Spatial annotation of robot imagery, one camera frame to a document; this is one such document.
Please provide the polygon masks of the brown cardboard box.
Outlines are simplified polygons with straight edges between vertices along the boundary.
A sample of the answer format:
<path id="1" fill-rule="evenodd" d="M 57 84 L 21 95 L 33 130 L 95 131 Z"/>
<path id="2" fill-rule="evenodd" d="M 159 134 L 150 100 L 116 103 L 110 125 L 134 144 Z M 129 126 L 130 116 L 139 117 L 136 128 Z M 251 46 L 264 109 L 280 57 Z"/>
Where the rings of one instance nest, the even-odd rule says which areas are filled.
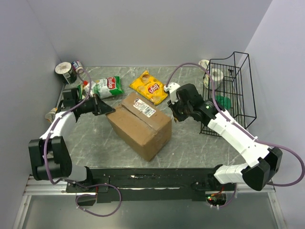
<path id="1" fill-rule="evenodd" d="M 172 137 L 171 118 L 136 93 L 123 99 L 107 119 L 115 133 L 146 161 Z"/>

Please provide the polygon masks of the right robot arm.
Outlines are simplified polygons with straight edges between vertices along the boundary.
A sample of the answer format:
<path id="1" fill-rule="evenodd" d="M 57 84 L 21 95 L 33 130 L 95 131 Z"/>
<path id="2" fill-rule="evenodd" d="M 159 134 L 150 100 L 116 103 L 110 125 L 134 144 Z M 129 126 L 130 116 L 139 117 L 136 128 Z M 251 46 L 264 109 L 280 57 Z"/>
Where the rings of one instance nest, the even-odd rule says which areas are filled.
<path id="1" fill-rule="evenodd" d="M 204 100 L 190 83 L 180 86 L 172 82 L 164 90 L 170 95 L 168 106 L 176 121 L 182 122 L 192 117 L 225 139 L 245 160 L 245 163 L 239 165 L 216 166 L 213 175 L 208 178 L 211 189 L 219 190 L 227 183 L 243 183 L 260 191 L 277 173 L 282 151 L 249 137 L 248 132 L 223 106 L 212 98 Z"/>

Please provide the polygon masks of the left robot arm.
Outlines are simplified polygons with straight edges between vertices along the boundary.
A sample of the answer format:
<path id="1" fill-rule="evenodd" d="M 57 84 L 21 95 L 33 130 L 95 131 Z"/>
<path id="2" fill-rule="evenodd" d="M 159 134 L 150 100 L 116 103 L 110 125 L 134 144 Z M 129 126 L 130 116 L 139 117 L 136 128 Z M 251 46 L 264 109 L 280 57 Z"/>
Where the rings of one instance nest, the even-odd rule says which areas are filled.
<path id="1" fill-rule="evenodd" d="M 77 88 L 63 90 L 59 105 L 49 129 L 28 144 L 32 176 L 37 181 L 48 180 L 54 185 L 64 180 L 77 183 L 82 191 L 88 192 L 94 187 L 92 172 L 88 167 L 72 163 L 64 137 L 69 135 L 82 114 L 108 115 L 115 109 L 96 94 L 80 99 Z"/>

